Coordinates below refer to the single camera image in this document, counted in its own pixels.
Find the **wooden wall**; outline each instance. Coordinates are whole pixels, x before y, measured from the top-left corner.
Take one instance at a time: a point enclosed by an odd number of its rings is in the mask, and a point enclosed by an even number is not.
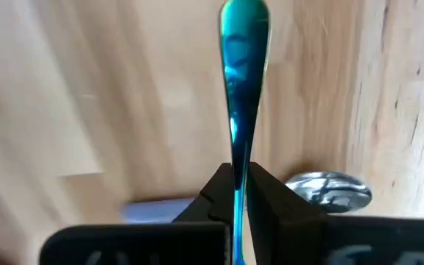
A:
[[[360,214],[423,217],[424,1],[267,3],[253,159],[282,180],[353,174],[374,193]],[[193,196],[230,160],[221,5],[0,0],[0,198],[31,251],[127,201]]]

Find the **wood grain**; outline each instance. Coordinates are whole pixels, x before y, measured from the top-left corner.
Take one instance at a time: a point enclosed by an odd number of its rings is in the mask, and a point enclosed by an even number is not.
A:
[[[125,202],[194,196],[230,160],[222,3],[0,0],[0,199],[28,256]],[[424,217],[424,1],[267,3],[253,160],[346,172],[374,194],[358,214]]]

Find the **spoon handle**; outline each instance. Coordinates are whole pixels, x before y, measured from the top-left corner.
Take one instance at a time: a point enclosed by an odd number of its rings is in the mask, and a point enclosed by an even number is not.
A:
[[[225,2],[220,12],[220,46],[235,178],[234,264],[245,264],[241,240],[245,187],[266,70],[268,40],[269,12],[263,1]]]

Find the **wooden surface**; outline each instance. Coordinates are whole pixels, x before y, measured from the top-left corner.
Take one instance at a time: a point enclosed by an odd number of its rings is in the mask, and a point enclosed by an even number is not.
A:
[[[267,3],[253,159],[282,180],[353,174],[374,194],[360,214],[424,217],[424,1]],[[58,228],[194,196],[230,160],[221,5],[0,0],[0,203],[28,261]]]

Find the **spoon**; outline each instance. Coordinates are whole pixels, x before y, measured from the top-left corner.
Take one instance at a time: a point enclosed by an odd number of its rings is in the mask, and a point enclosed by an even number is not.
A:
[[[326,213],[347,213],[369,205],[371,190],[357,178],[340,172],[307,172],[286,183],[297,195]]]
[[[266,71],[269,40],[266,4],[261,0],[229,0],[220,12],[219,27],[235,179],[233,263],[245,264],[243,208],[256,114]]]

